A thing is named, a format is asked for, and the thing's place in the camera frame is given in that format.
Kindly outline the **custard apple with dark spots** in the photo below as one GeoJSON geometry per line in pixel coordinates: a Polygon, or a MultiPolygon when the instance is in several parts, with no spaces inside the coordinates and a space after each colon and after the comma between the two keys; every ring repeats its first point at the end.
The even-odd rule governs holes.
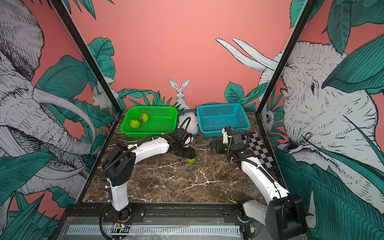
{"type": "Polygon", "coordinates": [[[196,158],[192,158],[192,159],[186,159],[187,163],[189,164],[193,164],[196,162],[196,158]]]}

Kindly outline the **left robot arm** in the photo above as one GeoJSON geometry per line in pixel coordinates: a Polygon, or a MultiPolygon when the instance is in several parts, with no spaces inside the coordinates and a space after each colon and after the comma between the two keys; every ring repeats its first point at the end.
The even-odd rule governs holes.
{"type": "Polygon", "coordinates": [[[98,182],[104,183],[109,193],[110,207],[102,211],[106,222],[125,224],[133,217],[128,198],[128,181],[135,164],[150,157],[171,153],[189,163],[196,160],[196,150],[190,146],[193,135],[187,131],[191,117],[168,134],[154,134],[134,145],[118,144],[103,165],[98,182]]]}

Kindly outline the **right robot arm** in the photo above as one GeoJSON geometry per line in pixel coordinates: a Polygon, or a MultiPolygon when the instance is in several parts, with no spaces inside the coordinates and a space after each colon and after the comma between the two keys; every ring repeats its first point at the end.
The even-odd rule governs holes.
{"type": "Polygon", "coordinates": [[[215,152],[226,154],[229,164],[236,164],[262,193],[266,205],[257,201],[243,203],[245,215],[263,224],[272,239],[288,240],[307,232],[303,199],[282,187],[262,166],[253,151],[246,148],[242,133],[231,127],[222,129],[223,141],[215,152]]]}

